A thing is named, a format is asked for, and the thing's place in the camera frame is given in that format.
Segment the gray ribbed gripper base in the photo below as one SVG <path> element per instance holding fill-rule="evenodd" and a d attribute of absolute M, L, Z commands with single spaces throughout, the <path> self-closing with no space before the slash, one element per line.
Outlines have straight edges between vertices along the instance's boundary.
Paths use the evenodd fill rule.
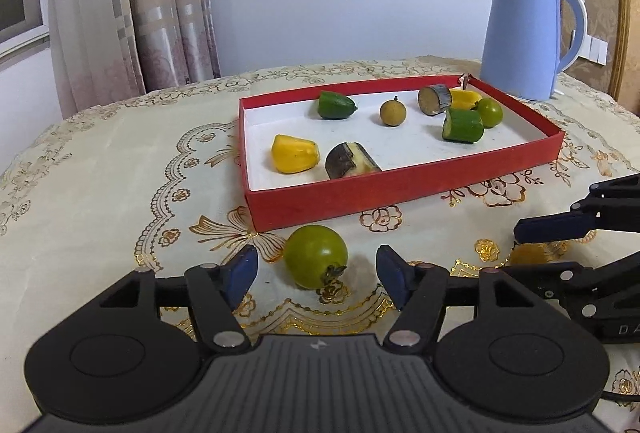
<path fill-rule="evenodd" d="M 47 415 L 28 431 L 606 433 L 610 430 L 591 415 L 555 425 L 519 425 L 485 417 L 441 389 L 419 357 L 386 352 L 374 336 L 358 335 L 265 336 L 252 352 L 214 360 L 193 392 L 158 415 L 110 426 L 75 424 Z"/>

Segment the metal screw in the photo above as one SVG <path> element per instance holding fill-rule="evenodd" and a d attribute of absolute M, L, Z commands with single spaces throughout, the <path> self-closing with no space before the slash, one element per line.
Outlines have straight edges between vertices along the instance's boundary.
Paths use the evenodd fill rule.
<path fill-rule="evenodd" d="M 596 305 L 592 305 L 591 303 L 582 307 L 582 315 L 586 318 L 592 317 L 596 314 Z"/>
<path fill-rule="evenodd" d="M 223 348 L 239 347 L 244 343 L 244 336 L 233 330 L 225 330 L 213 336 L 213 342 Z"/>
<path fill-rule="evenodd" d="M 420 334 L 412 330 L 396 330 L 389 336 L 389 341 L 399 347 L 413 347 L 420 342 Z"/>

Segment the cut eggplant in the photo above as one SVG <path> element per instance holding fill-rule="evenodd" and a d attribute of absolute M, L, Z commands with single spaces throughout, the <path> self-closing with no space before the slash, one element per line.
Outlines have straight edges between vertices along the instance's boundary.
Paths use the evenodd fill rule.
<path fill-rule="evenodd" d="M 330 179 L 382 171 L 363 146 L 357 142 L 343 142 L 335 146 L 327 154 L 324 168 Z"/>
<path fill-rule="evenodd" d="M 478 142 L 484 135 L 480 114 L 475 110 L 449 108 L 442 125 L 442 138 L 454 142 Z"/>
<path fill-rule="evenodd" d="M 449 88 L 445 85 L 434 85 L 420 89 L 418 92 L 418 106 L 422 113 L 436 116 L 451 106 L 452 98 Z"/>

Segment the kettle handle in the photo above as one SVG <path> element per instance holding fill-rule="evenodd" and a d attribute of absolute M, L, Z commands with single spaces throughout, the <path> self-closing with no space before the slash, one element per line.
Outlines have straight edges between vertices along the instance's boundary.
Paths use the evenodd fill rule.
<path fill-rule="evenodd" d="M 578 58 L 580 47 L 587 35 L 587 8 L 584 5 L 584 0 L 566 0 L 571 6 L 575 15 L 575 37 L 574 42 L 569 47 L 569 50 L 560 58 L 556 73 L 562 72 Z"/>

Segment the tablecloth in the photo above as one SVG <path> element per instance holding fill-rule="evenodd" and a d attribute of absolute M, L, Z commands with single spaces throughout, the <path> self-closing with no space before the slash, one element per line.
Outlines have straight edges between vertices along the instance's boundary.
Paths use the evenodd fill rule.
<path fill-rule="evenodd" d="M 347 242 L 349 267 L 325 289 L 297 288 L 279 261 L 294 229 L 256 233 L 242 196 L 238 99 L 308 85 L 478 70 L 477 61 L 431 56 L 261 70 L 97 106 L 49 128 L 0 178 L 0 433 L 18 431 L 38 414 L 22 375 L 29 346 L 134 267 L 181 275 L 192 265 L 222 263 L 252 243 L 260 256 L 258 276 L 236 311 L 250 337 L 381 336 L 398 312 L 375 275 L 380 244 L 454 275 L 478 275 L 508 260 L 519 218 L 566 211 L 593 182 L 638 172 L 640 120 L 560 74 L 563 95 L 530 103 L 566 132 L 556 161 L 323 222 Z M 540 245 L 536 254 L 598 266 L 639 249 L 640 235 L 597 231 Z M 193 334 L 185 309 L 161 312 Z M 467 318 L 448 314 L 445 330 Z M 607 350 L 607 388 L 640 393 L 640 346 Z M 596 409 L 617 432 L 640 432 L 639 413 L 635 404 L 601 402 Z"/>

